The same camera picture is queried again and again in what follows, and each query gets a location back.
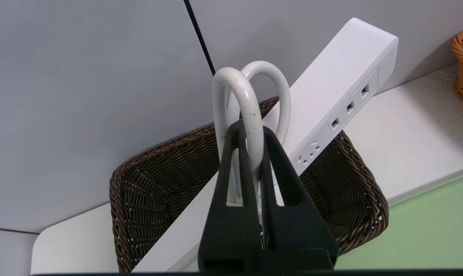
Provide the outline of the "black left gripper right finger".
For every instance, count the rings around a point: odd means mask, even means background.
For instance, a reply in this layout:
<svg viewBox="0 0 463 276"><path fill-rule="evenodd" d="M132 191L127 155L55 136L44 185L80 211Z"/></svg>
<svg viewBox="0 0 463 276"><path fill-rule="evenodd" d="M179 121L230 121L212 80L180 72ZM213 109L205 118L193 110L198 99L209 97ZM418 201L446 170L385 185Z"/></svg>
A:
<svg viewBox="0 0 463 276"><path fill-rule="evenodd" d="M275 133L264 130L261 207L273 269L333 269L340 248Z"/></svg>

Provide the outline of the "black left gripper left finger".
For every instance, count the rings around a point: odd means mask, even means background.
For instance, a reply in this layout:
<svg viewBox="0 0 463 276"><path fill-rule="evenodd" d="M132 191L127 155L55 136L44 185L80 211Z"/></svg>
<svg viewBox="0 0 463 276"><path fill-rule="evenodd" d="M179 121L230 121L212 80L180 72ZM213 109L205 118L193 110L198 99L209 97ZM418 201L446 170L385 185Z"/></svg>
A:
<svg viewBox="0 0 463 276"><path fill-rule="evenodd" d="M243 206L227 206L233 151L239 153ZM256 271L254 258L262 250L254 174L246 150L243 121L228 128L216 187L198 250L200 271Z"/></svg>

